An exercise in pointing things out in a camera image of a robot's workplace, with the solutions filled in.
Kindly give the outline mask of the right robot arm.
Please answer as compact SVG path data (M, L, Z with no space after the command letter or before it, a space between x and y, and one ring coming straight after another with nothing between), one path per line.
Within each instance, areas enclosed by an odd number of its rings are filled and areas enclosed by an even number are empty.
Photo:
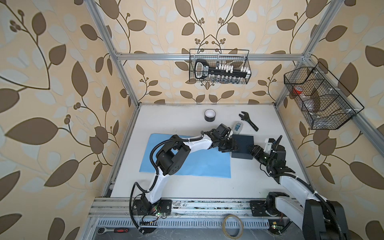
M286 149L280 139L267 139L262 148L249 146L251 156L265 173L288 192L269 192L261 209L271 217L286 216L299 227L306 240L349 240L343 206L321 196L286 165Z

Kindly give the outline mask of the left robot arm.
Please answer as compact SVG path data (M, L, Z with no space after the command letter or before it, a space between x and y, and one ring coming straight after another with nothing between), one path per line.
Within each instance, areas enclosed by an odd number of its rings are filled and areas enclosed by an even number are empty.
M130 200L130 218L139 231L145 235L148 233L134 218L133 203L135 202L134 192L139 189L141 206L144 207L144 216L157 214L159 201L162 198L163 190L169 177L177 173L183 166L189 154L217 148L219 152L230 153L239 150L239 144L231 135L232 130L224 124L217 128L204 132L197 137L181 138L178 135L171 136L168 140L162 141L151 150L149 160L155 169L155 175L148 190L143 189L139 183L133 184Z

